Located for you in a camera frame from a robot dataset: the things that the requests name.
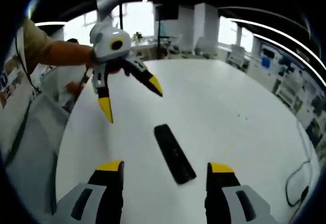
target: desk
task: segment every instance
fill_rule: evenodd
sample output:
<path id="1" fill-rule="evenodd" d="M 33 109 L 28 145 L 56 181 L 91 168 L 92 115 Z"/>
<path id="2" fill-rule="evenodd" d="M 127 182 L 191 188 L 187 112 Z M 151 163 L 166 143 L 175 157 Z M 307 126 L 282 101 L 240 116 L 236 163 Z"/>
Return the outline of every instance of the desk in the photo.
<path id="1" fill-rule="evenodd" d="M 84 88 L 62 139 L 57 200 L 87 182 L 100 164 L 123 159 L 121 223 L 205 223 L 206 169 L 215 161 L 233 167 L 241 184 L 269 202 L 279 222 L 288 221 L 295 208 L 286 204 L 285 181 L 306 160 L 295 116 L 272 93 L 224 62 L 188 59 L 146 65 L 158 77 L 163 98 L 122 72 L 109 76 L 114 124 L 100 110 L 91 83 Z M 164 123 L 197 174 L 182 186 L 174 182 L 153 134 Z M 313 185 L 319 165 L 301 130 L 312 152 Z M 291 181 L 293 201 L 308 185 L 309 169 L 304 167 Z"/>

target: ceiling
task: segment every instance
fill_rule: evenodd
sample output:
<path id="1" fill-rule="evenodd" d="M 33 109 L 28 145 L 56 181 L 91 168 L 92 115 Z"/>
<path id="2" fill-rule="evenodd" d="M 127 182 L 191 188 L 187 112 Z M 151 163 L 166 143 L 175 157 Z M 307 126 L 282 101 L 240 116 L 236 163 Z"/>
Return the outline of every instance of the ceiling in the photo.
<path id="1" fill-rule="evenodd" d="M 122 0 L 133 2 L 141 0 Z M 322 19 L 318 0 L 150 0 L 156 3 L 174 3 L 194 5 L 208 3 L 219 8 L 219 14 L 226 17 L 249 20 L 283 31 L 302 42 L 318 56 L 321 53 L 320 44 L 326 44 L 326 30 Z M 41 0 L 34 12 L 34 22 L 68 21 L 81 14 L 96 9 L 95 0 Z M 318 62 L 294 42 L 272 31 L 253 25 L 243 25 L 254 33 L 275 40 L 296 51 L 300 49 L 310 58 L 311 65 L 317 70 L 321 68 Z M 47 27 L 53 32 L 57 27 Z"/>

